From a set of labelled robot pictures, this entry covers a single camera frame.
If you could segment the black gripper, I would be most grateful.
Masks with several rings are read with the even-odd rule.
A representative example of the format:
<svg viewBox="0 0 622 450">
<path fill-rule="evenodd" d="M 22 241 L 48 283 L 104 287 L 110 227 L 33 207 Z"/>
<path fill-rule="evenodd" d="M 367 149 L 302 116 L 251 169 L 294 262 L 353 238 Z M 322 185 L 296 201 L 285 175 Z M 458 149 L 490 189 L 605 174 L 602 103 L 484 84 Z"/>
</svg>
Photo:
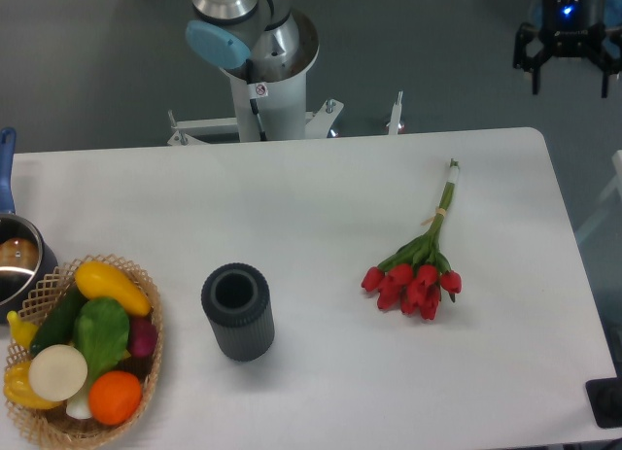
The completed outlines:
<svg viewBox="0 0 622 450">
<path fill-rule="evenodd" d="M 551 57 L 586 57 L 602 71 L 601 98 L 607 98 L 609 78 L 621 73 L 621 27 L 605 27 L 605 0 L 540 0 L 540 9 L 539 29 L 528 22 L 517 29 L 512 58 L 514 69 L 531 75 L 532 94 L 538 95 L 541 67 Z M 534 41 L 540 50 L 529 55 Z"/>
</svg>

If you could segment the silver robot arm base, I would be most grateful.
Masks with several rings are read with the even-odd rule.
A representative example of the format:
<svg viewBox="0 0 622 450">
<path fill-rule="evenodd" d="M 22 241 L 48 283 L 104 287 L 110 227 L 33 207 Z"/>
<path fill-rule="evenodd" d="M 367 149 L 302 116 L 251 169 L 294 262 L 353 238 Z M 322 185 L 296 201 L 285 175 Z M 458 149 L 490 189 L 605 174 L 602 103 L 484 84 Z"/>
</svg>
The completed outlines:
<svg viewBox="0 0 622 450">
<path fill-rule="evenodd" d="M 229 79 L 241 142 L 302 139 L 319 41 L 291 0 L 191 0 L 191 50 Z"/>
</svg>

